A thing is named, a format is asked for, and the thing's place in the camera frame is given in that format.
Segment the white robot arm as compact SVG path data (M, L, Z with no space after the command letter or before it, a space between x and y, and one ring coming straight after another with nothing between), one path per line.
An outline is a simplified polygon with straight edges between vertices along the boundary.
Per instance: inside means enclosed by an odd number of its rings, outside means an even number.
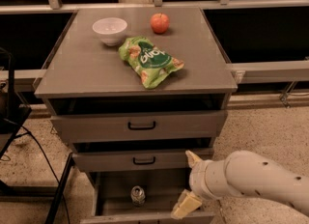
M249 151L236 151L225 159L204 160L187 150L191 168L171 217L183 219L207 200L223 197L262 198L309 215L309 178L295 174L275 161Z

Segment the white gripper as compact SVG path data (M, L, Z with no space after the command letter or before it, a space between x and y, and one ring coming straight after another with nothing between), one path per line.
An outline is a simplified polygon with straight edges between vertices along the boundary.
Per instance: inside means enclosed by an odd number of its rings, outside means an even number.
M187 163L192 168L189 176L191 190L184 190L171 211L173 219L183 219L202 206L202 200L218 200L227 194L224 162L202 160L194 152L185 152Z

